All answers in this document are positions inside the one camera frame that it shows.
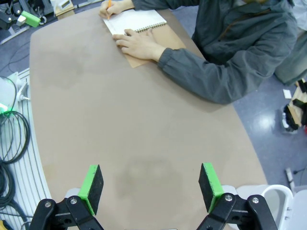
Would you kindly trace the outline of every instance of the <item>orange pencil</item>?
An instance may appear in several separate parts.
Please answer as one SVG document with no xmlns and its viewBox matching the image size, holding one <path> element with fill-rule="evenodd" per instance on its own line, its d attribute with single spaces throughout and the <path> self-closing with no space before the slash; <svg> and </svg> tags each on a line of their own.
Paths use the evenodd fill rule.
<svg viewBox="0 0 307 230">
<path fill-rule="evenodd" d="M 112 0 L 109 0 L 109 6 L 108 6 L 108 8 L 110 8 L 111 6 L 112 6 Z"/>
</svg>

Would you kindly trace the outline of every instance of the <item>person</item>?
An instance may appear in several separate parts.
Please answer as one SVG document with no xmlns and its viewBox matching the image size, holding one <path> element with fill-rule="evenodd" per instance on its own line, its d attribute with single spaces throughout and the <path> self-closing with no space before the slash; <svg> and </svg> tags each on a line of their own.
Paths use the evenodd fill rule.
<svg viewBox="0 0 307 230">
<path fill-rule="evenodd" d="M 297 21 L 297 41 L 291 54 L 278 66 L 275 75 L 285 85 L 307 77 L 307 0 L 294 0 L 293 15 Z"/>
<path fill-rule="evenodd" d="M 103 2 L 100 16 L 124 10 L 199 6 L 192 37 L 204 58 L 157 44 L 152 32 L 131 29 L 113 38 L 125 54 L 152 59 L 181 87 L 220 104 L 256 90 L 273 75 L 296 42 L 292 0 L 122 0 Z"/>
</svg>

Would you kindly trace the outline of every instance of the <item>spiral binding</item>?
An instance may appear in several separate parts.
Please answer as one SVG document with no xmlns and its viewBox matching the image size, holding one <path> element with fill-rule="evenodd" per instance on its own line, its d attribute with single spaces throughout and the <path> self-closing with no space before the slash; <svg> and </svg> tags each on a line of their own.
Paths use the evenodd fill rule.
<svg viewBox="0 0 307 230">
<path fill-rule="evenodd" d="M 158 24 L 154 24 L 154 25 L 150 25 L 150 26 L 147 26 L 147 27 L 144 27 L 144 28 L 141 28 L 141 29 L 138 29 L 136 30 L 137 33 L 141 33 L 141 32 L 144 32 L 150 28 L 157 28 L 157 27 L 160 27 L 160 26 L 163 26 L 163 25 L 166 25 L 167 23 L 158 23 Z"/>
</svg>

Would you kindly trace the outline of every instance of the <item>beige tabletop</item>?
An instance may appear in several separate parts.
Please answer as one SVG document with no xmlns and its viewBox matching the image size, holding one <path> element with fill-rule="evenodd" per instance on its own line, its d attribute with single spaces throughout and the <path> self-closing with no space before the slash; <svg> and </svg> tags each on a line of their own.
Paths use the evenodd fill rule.
<svg viewBox="0 0 307 230">
<path fill-rule="evenodd" d="M 200 55 L 172 13 L 160 12 Z M 31 99 L 53 199 L 80 187 L 90 164 L 105 185 L 105 230 L 195 230 L 205 217 L 198 178 L 212 162 L 221 183 L 266 183 L 232 105 L 199 99 L 154 63 L 132 69 L 91 9 L 32 35 Z"/>
</svg>

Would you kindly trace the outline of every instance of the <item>jacket sleeve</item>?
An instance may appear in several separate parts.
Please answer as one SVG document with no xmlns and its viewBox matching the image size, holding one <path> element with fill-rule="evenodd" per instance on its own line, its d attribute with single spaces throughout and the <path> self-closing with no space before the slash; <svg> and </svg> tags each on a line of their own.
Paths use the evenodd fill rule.
<svg viewBox="0 0 307 230">
<path fill-rule="evenodd" d="M 197 6 L 200 0 L 132 0 L 136 10 L 176 9 L 180 6 Z"/>
<path fill-rule="evenodd" d="M 256 90 L 290 54 L 296 28 L 265 33 L 254 46 L 240 50 L 225 65 L 215 65 L 186 49 L 167 48 L 158 66 L 181 87 L 207 100 L 228 104 Z"/>
</svg>

